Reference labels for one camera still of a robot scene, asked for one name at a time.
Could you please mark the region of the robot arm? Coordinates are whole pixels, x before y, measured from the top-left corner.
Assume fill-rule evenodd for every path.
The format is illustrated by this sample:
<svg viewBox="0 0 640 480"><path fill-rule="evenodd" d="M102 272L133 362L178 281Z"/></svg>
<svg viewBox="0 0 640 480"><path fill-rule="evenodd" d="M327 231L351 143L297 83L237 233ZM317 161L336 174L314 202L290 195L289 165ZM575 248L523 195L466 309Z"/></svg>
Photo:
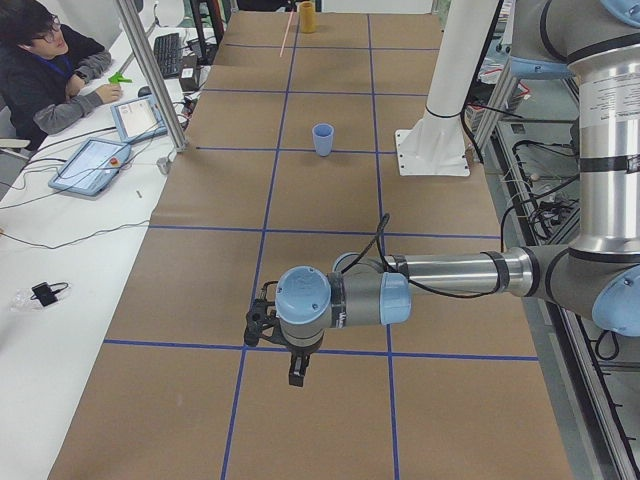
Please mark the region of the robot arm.
<svg viewBox="0 0 640 480"><path fill-rule="evenodd" d="M578 236L566 245L455 256L348 253L329 273L288 270L253 302L244 342L287 348L291 385L303 384L327 329L401 323L416 290L464 299L536 297L605 330L638 335L639 5L522 1L511 66L525 78L578 80Z"/></svg>

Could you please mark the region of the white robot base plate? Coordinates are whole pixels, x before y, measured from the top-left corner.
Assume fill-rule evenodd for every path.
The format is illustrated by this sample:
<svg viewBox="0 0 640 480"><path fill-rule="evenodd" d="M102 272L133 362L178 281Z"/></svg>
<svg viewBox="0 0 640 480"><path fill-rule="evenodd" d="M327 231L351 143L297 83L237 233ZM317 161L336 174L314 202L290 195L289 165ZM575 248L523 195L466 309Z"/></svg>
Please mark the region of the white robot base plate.
<svg viewBox="0 0 640 480"><path fill-rule="evenodd" d="M467 177L470 169L461 120L426 112L411 129L394 134L401 176Z"/></svg>

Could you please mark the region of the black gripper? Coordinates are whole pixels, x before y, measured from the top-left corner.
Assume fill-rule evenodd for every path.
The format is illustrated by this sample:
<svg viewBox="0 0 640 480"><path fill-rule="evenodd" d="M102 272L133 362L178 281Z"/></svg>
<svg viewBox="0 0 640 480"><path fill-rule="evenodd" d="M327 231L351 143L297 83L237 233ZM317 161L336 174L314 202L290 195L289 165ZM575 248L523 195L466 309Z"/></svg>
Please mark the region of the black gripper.
<svg viewBox="0 0 640 480"><path fill-rule="evenodd" d="M268 281L263 284L259 296L252 301L246 314L244 344L247 346L257 346L260 340L265 340L275 345L288 345L282 333L280 321L276 316L275 302L267 299L268 288L274 284L276 284L276 281ZM304 386L310 359L310 353L293 352L291 354L288 373L290 386Z"/></svg>

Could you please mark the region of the person's hand on desk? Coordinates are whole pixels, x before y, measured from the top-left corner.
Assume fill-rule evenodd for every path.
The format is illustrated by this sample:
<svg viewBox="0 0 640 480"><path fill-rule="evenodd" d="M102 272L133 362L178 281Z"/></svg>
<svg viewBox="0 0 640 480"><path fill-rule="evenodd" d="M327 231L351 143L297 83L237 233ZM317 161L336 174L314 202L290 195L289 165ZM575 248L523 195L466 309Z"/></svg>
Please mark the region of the person's hand on desk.
<svg viewBox="0 0 640 480"><path fill-rule="evenodd" d="M123 91L119 84L103 84L95 90L102 104L109 104L119 100Z"/></svg>

